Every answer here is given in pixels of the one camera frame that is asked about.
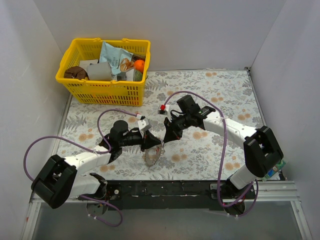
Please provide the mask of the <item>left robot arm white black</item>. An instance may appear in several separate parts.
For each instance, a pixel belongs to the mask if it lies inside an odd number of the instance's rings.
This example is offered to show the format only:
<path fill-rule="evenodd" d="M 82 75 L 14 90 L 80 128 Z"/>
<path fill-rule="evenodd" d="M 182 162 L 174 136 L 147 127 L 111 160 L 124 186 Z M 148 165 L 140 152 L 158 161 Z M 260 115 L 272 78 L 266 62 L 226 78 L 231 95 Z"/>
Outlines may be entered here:
<path fill-rule="evenodd" d="M 129 129 L 124 120 L 116 121 L 104 139 L 89 152 L 60 157 L 51 156 L 35 177 L 31 189 L 51 208 L 60 207 L 69 197 L 90 197 L 104 200 L 108 194 L 107 181 L 94 169 L 115 161 L 123 147 L 140 146 L 142 152 L 159 151 L 162 141 L 150 132 L 147 119 Z"/>

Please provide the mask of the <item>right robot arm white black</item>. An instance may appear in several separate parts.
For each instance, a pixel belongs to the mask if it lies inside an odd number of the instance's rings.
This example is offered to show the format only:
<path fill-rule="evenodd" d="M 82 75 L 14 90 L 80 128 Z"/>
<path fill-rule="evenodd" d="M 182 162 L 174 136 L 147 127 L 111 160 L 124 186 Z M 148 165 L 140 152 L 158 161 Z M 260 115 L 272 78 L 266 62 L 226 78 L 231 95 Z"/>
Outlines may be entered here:
<path fill-rule="evenodd" d="M 232 174 L 217 192 L 223 197 L 237 199 L 254 180 L 263 178 L 284 158 L 284 154 L 273 133 L 267 127 L 255 128 L 225 118 L 212 104 L 200 107 L 193 99 L 193 93 L 181 97 L 177 104 L 180 112 L 174 114 L 167 103 L 162 104 L 159 114 L 165 115 L 164 143 L 180 140 L 183 130 L 189 127 L 201 128 L 207 132 L 226 137 L 244 151 L 245 164 Z"/>

